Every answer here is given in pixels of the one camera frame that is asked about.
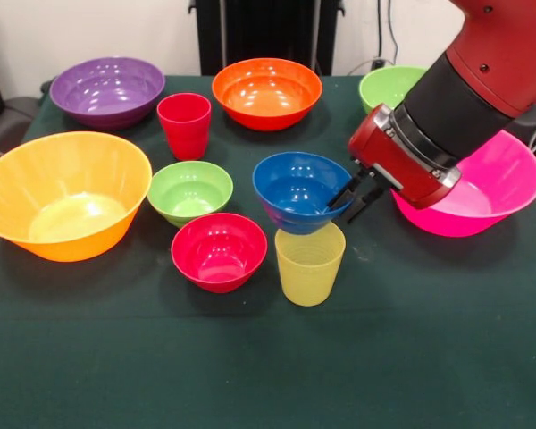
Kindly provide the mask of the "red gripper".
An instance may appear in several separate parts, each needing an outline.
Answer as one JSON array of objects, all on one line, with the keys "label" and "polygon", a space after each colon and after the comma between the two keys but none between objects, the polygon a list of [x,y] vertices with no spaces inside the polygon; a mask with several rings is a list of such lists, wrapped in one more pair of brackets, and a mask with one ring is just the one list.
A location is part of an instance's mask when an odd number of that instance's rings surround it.
[{"label": "red gripper", "polygon": [[[395,110],[385,104],[376,106],[351,137],[348,151],[417,209],[441,201],[461,178],[455,161],[430,145],[402,105]],[[327,204],[329,209],[340,209],[354,199],[346,209],[346,223],[352,223],[387,190],[386,182],[375,176],[374,187],[355,197],[367,177],[365,168],[354,174]]]}]

